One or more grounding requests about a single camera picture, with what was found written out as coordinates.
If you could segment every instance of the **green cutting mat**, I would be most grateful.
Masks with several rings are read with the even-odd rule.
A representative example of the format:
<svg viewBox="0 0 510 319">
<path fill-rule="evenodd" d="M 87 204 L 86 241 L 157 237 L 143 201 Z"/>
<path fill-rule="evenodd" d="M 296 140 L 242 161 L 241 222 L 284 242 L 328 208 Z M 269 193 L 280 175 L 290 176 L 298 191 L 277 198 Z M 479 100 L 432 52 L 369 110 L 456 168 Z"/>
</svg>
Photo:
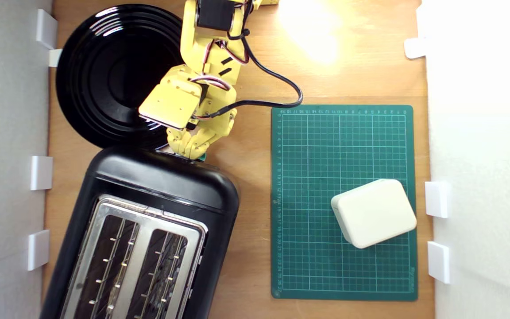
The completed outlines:
<svg viewBox="0 0 510 319">
<path fill-rule="evenodd" d="M 416 207 L 409 105 L 273 109 L 272 283 L 276 298 L 417 299 L 416 230 L 357 249 L 330 199 L 379 178 Z"/>
</svg>

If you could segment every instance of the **black plate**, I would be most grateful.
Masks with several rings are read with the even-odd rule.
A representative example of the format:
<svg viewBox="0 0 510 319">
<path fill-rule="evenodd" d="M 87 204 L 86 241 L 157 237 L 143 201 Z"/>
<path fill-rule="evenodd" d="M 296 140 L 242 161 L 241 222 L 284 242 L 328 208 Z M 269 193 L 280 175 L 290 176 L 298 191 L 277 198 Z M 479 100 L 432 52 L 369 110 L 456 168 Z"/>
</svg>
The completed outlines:
<svg viewBox="0 0 510 319">
<path fill-rule="evenodd" d="M 166 72 L 184 63 L 182 20 L 144 4 L 103 10 L 67 40 L 56 90 L 70 125 L 101 148 L 166 145 L 166 127 L 141 119 L 138 107 Z"/>
</svg>

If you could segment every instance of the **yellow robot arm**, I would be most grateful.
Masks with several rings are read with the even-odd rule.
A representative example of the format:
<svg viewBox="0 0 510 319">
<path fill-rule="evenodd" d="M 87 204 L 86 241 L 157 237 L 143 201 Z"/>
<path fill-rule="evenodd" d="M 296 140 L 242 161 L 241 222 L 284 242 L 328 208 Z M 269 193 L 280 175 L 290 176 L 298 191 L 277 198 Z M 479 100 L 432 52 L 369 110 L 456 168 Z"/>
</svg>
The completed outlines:
<svg viewBox="0 0 510 319">
<path fill-rule="evenodd" d="M 141 117 L 168 127 L 168 143 L 176 154 L 193 160 L 233 127 L 237 110 L 222 110 L 236 101 L 233 85 L 241 66 L 249 61 L 241 40 L 250 10 L 247 4 L 257 10 L 278 2 L 230 1 L 233 18 L 226 36 L 202 32 L 197 27 L 198 0 L 186 1 L 180 41 L 185 64 L 172 67 L 139 107 Z M 189 123 L 196 126 L 192 131 L 187 129 Z"/>
</svg>

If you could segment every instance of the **black toaster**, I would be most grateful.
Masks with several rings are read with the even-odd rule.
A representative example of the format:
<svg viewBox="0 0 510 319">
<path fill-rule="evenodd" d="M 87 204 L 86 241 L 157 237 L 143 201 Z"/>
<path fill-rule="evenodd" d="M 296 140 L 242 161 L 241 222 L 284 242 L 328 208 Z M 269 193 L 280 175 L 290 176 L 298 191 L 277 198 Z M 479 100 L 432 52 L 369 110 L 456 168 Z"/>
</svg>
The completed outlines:
<svg viewBox="0 0 510 319">
<path fill-rule="evenodd" d="M 203 162 L 111 147 L 91 162 L 40 319 L 205 319 L 239 208 Z"/>
</svg>

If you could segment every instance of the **wooden surface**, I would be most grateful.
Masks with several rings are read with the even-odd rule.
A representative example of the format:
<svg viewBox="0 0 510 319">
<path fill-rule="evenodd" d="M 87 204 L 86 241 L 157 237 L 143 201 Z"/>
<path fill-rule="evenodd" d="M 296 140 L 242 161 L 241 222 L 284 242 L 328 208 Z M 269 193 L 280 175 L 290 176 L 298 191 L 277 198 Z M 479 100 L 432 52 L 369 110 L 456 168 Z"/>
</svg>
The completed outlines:
<svg viewBox="0 0 510 319">
<path fill-rule="evenodd" d="M 146 0 L 182 16 L 184 0 Z M 55 0 L 58 45 L 91 14 L 119 0 Z M 427 274 L 426 242 L 432 223 L 425 215 L 429 179 L 427 97 L 423 59 L 409 61 L 403 40 L 416 36 L 420 0 L 281 0 L 250 16 L 249 43 L 263 64 L 298 83 L 305 103 L 402 103 L 414 107 L 419 255 L 419 299 L 413 303 L 276 300 L 270 294 L 270 112 L 239 109 L 231 135 L 210 148 L 209 162 L 240 180 L 242 202 L 214 297 L 213 319 L 352 318 L 429 319 L 434 286 Z M 294 99 L 283 83 L 250 63 L 237 84 L 239 99 Z M 62 243 L 83 175 L 98 148 L 66 122 L 50 84 L 49 153 L 54 185 L 46 198 L 50 263 L 44 290 Z"/>
</svg>

